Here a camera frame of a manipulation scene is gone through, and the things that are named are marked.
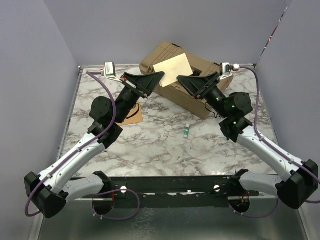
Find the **brown paper envelope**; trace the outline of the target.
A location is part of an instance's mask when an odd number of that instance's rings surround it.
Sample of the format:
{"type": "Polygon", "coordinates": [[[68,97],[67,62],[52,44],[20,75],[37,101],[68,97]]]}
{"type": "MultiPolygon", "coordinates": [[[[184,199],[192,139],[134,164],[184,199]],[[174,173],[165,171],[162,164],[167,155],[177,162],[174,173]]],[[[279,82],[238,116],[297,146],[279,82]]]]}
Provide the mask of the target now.
{"type": "Polygon", "coordinates": [[[125,120],[121,123],[116,123],[118,126],[126,126],[126,125],[132,125],[132,124],[138,124],[142,123],[143,120],[143,113],[142,113],[142,107],[141,103],[137,102],[132,108],[128,114],[128,116],[125,118],[125,120]]]}

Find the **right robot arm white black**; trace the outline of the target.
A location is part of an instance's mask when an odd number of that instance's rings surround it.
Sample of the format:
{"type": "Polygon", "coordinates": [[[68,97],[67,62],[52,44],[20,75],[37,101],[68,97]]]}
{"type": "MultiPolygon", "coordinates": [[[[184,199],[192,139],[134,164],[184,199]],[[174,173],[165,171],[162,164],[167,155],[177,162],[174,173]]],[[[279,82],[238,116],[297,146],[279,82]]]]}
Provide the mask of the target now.
{"type": "Polygon", "coordinates": [[[223,135],[248,149],[271,167],[276,176],[240,170],[233,176],[229,189],[240,196],[246,191],[257,191],[278,197],[291,209],[299,209],[319,187],[317,163],[288,153],[264,136],[246,115],[253,111],[250,95],[234,92],[225,96],[217,87],[221,75],[182,76],[178,82],[195,99],[206,102],[220,115],[219,123],[223,135]]]}

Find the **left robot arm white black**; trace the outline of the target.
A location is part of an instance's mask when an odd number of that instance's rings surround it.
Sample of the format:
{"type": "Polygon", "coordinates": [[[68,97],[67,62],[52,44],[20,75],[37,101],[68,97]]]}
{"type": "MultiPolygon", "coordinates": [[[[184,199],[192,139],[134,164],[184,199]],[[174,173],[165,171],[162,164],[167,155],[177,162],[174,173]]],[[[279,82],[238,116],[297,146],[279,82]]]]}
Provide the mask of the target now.
{"type": "Polygon", "coordinates": [[[165,73],[133,75],[125,72],[119,79],[124,88],[118,98],[113,97],[95,72],[88,71],[87,75],[96,80],[108,96],[93,100],[89,113],[93,123],[69,152],[40,173],[31,171],[24,177],[28,197],[24,214],[27,217],[42,214],[49,219],[56,216],[68,202],[89,195],[103,198],[114,192],[111,180],[103,172],[95,172],[78,180],[72,180],[72,177],[118,139],[123,131],[120,124],[140,98],[147,99],[153,93],[165,73]]]}

